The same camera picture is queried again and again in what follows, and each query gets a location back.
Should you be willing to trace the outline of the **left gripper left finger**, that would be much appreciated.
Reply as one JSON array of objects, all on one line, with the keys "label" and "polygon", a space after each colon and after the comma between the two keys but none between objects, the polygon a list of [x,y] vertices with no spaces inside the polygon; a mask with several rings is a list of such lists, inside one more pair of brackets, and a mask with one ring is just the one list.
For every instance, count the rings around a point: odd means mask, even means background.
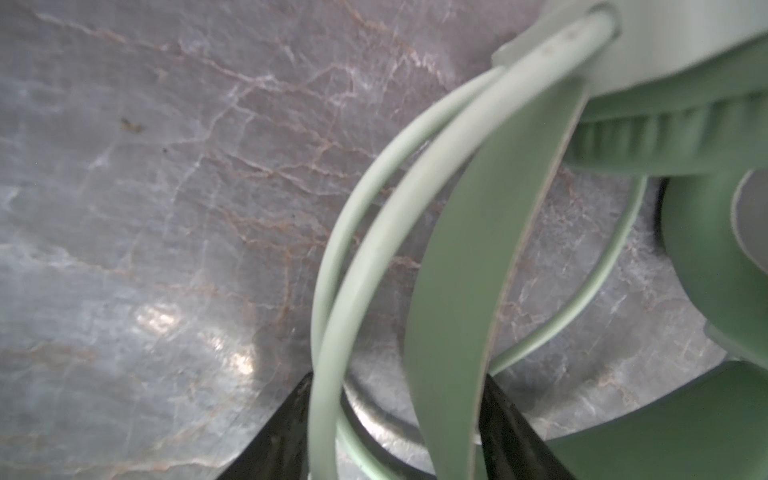
[{"label": "left gripper left finger", "polygon": [[313,373],[305,375],[219,480],[307,479],[307,430]]}]

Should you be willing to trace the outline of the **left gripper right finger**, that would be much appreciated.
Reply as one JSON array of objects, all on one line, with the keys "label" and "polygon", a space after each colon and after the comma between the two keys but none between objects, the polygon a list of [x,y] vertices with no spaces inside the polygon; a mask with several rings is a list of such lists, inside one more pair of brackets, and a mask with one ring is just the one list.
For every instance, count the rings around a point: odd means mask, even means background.
[{"label": "left gripper right finger", "polygon": [[488,479],[575,479],[490,375],[485,377],[478,429]]}]

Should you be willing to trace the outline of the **green white headphones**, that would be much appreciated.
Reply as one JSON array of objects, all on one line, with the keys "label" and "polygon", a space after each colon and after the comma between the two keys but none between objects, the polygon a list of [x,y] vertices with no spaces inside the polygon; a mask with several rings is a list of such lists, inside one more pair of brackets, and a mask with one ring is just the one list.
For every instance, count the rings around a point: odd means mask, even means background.
[{"label": "green white headphones", "polygon": [[[436,98],[483,69],[497,44],[531,29],[546,1],[310,1],[295,31],[328,67],[326,144],[312,165],[347,174],[346,199],[396,131]],[[502,309],[499,345],[540,326],[586,277],[625,199],[618,173],[570,167],[556,177]],[[426,464],[410,432],[414,415],[401,366],[405,311],[441,200],[393,259],[353,356],[351,391],[367,426],[402,458]],[[619,267],[596,302],[557,339],[503,374],[535,426],[562,436],[629,412],[715,364],[721,349],[702,330],[643,210]]]}]

